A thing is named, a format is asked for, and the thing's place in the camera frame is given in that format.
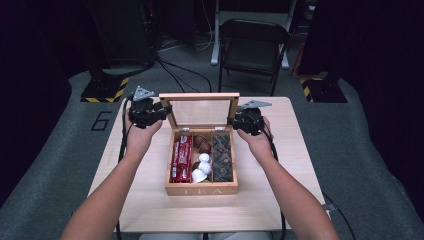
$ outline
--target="table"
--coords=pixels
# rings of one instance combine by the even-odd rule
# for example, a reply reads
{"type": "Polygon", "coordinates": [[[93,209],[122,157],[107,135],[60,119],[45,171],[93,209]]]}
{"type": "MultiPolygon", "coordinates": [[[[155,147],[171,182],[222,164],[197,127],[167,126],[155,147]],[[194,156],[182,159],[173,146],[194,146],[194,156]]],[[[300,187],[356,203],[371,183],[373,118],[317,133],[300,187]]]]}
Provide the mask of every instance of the table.
{"type": "MultiPolygon", "coordinates": [[[[324,198],[292,104],[285,97],[240,97],[272,103],[261,108],[271,122],[280,163],[323,204],[324,198]]],[[[117,164],[122,119],[118,113],[90,193],[117,164]]],[[[279,230],[278,204],[266,176],[247,143],[234,134],[239,189],[227,196],[168,196],[165,174],[171,127],[166,120],[155,134],[120,217],[123,232],[228,232],[279,230]]]]}

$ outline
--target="black equipment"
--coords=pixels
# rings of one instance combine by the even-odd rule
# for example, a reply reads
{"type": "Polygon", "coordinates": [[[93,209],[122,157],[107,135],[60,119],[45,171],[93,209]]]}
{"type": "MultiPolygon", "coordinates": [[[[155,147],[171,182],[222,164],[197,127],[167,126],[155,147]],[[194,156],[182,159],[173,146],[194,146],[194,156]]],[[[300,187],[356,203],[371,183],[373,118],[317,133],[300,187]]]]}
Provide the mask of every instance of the black equipment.
{"type": "Polygon", "coordinates": [[[259,107],[271,106],[270,103],[252,100],[237,107],[235,118],[227,118],[227,123],[234,130],[241,129],[253,136],[258,135],[264,129],[264,118],[259,107]]]}
{"type": "Polygon", "coordinates": [[[154,92],[137,87],[131,100],[129,119],[139,128],[151,126],[158,120],[165,120],[166,116],[172,112],[172,105],[163,107],[161,102],[153,103],[150,98],[154,92]]]}

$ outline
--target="hazard tape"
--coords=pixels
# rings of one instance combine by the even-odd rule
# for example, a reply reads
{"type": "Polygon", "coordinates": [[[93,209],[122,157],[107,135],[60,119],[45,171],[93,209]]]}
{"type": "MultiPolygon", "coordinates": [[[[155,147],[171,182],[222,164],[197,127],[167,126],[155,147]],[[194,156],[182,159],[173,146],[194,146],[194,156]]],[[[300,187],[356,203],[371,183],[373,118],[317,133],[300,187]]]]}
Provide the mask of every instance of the hazard tape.
{"type": "Polygon", "coordinates": [[[311,91],[309,90],[308,85],[306,84],[306,80],[312,79],[312,80],[322,80],[322,78],[301,78],[300,83],[302,84],[303,93],[305,94],[306,100],[308,102],[314,102],[314,99],[312,98],[311,91]]]}
{"type": "Polygon", "coordinates": [[[129,78],[125,78],[122,80],[121,85],[119,86],[118,91],[116,92],[114,97],[110,98],[81,98],[81,102],[92,102],[92,103],[98,103],[98,102],[118,102],[121,98],[122,94],[124,93],[125,87],[127,86],[127,83],[129,81],[129,78]]]}

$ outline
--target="box lid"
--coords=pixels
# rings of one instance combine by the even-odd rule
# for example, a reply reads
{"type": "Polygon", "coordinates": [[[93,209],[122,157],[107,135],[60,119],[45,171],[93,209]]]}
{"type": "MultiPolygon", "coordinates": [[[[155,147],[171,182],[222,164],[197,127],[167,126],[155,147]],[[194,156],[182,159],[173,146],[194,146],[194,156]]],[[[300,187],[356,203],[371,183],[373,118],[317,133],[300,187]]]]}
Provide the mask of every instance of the box lid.
{"type": "Polygon", "coordinates": [[[227,117],[235,118],[240,93],[162,93],[164,107],[173,129],[227,127],[227,117]]]}

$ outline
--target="hand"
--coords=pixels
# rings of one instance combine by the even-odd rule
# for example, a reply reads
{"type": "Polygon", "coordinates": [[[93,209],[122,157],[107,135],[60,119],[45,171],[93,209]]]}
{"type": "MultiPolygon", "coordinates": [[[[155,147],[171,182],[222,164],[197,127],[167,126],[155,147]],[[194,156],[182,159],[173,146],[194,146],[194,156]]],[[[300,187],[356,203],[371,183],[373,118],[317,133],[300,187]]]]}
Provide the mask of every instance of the hand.
{"type": "Polygon", "coordinates": [[[150,147],[153,135],[162,127],[162,120],[145,129],[134,126],[129,120],[129,109],[125,117],[127,149],[125,156],[141,160],[150,147]]]}
{"type": "MultiPolygon", "coordinates": [[[[263,118],[265,123],[265,131],[269,136],[271,136],[270,123],[266,117],[263,118]]],[[[241,129],[238,129],[237,133],[249,144],[250,151],[255,156],[256,160],[260,162],[264,159],[274,158],[271,151],[271,145],[264,133],[260,133],[257,136],[252,136],[241,129]]]]}

